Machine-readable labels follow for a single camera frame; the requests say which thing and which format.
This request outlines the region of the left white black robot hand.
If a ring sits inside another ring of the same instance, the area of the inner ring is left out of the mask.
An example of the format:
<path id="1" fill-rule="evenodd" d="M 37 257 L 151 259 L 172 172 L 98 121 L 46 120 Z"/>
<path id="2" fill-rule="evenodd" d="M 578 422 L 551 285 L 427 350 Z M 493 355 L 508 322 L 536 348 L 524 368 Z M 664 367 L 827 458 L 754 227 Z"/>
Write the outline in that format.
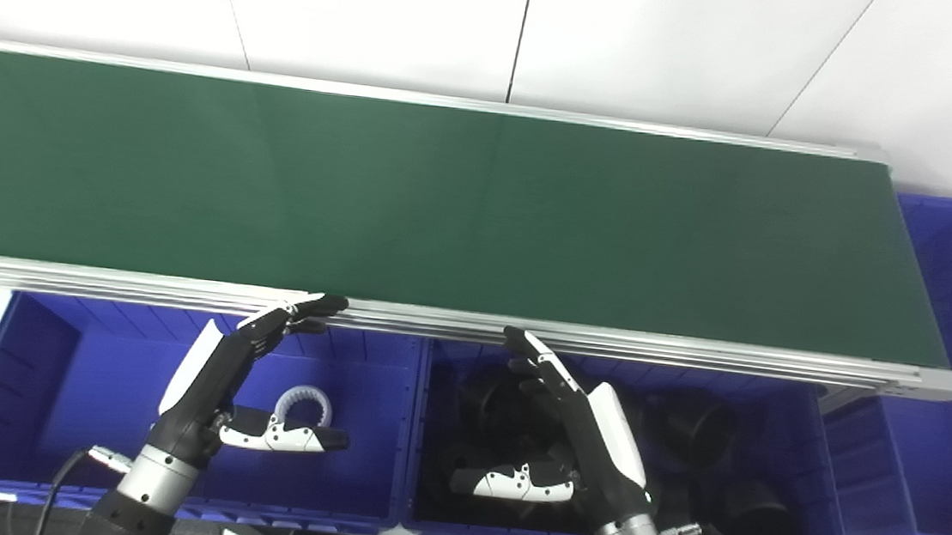
<path id="1" fill-rule="evenodd" d="M 346 296 L 312 293 L 300 302 L 264 308 L 230 333 L 209 323 L 174 375 L 185 386 L 164 397 L 141 454 L 202 471 L 223 445 L 281 453 L 347 449 L 350 438 L 344 430 L 302 424 L 273 410 L 248 411 L 246 427 L 237 428 L 233 397 L 255 362 L 281 341 L 294 334 L 317 335 L 326 329 L 326 318 L 348 307 Z"/>

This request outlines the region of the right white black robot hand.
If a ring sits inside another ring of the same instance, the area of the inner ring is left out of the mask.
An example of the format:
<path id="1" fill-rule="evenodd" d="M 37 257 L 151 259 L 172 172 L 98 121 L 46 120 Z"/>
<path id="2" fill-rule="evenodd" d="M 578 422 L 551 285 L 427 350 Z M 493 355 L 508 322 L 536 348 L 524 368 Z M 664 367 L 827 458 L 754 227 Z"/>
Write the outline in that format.
<path id="1" fill-rule="evenodd" d="M 558 354 L 530 331 L 508 325 L 503 336 L 506 348 L 524 359 L 555 401 L 574 466 L 525 461 L 458 468 L 450 478 L 452 492 L 525 502 L 574 502 L 594 529 L 657 530 L 652 499 L 646 493 L 646 471 L 615 389 L 600 382 L 586 391 Z"/>

